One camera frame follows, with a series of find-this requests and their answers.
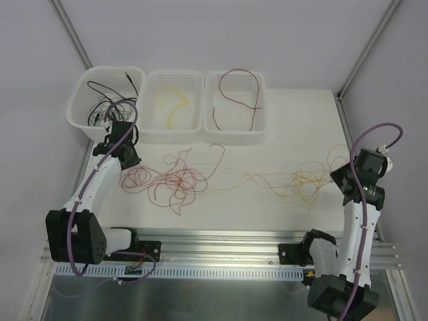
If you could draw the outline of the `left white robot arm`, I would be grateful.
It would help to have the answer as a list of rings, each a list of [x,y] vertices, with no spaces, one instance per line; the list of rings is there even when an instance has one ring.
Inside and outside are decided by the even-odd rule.
[[[88,173],[72,198],[45,218],[51,258],[56,262],[99,264],[118,252],[126,260],[139,256],[136,229],[102,227],[102,202],[122,171],[141,161],[134,146],[132,122],[114,121],[110,132],[92,151]]]

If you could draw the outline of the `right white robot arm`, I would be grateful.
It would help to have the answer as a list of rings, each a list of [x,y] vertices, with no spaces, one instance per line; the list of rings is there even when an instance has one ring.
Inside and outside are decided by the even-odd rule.
[[[352,162],[333,171],[330,176],[344,195],[342,240],[312,229],[301,242],[301,258],[315,267],[308,306],[329,318],[362,320],[379,303],[370,288],[370,254],[385,201],[377,182],[391,166],[385,153],[363,148]]]

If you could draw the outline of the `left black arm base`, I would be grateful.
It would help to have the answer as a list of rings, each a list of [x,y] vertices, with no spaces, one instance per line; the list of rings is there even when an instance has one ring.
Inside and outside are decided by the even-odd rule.
[[[136,253],[144,253],[151,256],[156,262],[159,262],[161,256],[161,241],[141,241],[131,245],[124,251],[130,254],[112,253],[110,256],[105,255],[104,261],[124,261],[124,262],[138,262],[140,259],[143,261],[150,261],[149,258],[136,255]]]

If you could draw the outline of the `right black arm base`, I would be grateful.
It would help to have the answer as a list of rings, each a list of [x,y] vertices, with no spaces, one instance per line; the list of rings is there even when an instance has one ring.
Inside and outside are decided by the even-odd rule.
[[[298,265],[304,267],[306,259],[299,243],[281,243],[278,245],[278,257],[281,265]]]

